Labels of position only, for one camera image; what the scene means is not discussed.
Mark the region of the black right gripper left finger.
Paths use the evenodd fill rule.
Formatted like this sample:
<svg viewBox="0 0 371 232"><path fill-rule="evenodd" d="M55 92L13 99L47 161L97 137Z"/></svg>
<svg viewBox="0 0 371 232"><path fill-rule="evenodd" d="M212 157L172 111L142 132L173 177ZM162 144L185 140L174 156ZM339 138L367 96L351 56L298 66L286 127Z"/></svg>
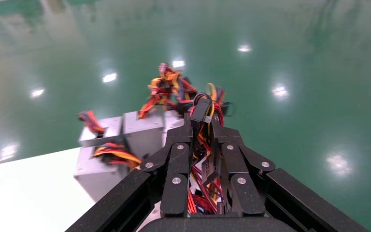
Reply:
<svg viewBox="0 0 371 232"><path fill-rule="evenodd" d="M156 181L153 186L161 191L162 218L187 216L191 146L190 113L186 113L184 125L168 130L165 145L140 165Z"/></svg>

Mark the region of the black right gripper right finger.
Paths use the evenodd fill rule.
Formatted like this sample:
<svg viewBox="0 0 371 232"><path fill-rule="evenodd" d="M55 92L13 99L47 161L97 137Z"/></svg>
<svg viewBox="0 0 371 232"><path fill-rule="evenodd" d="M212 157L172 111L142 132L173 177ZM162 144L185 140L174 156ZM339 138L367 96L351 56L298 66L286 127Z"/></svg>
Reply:
<svg viewBox="0 0 371 232"><path fill-rule="evenodd" d="M265 175L276 165L270 159L248 148L238 130L224 127L219 116L212 119L214 157L219 169L225 213L240 217L265 215L268 182Z"/></svg>

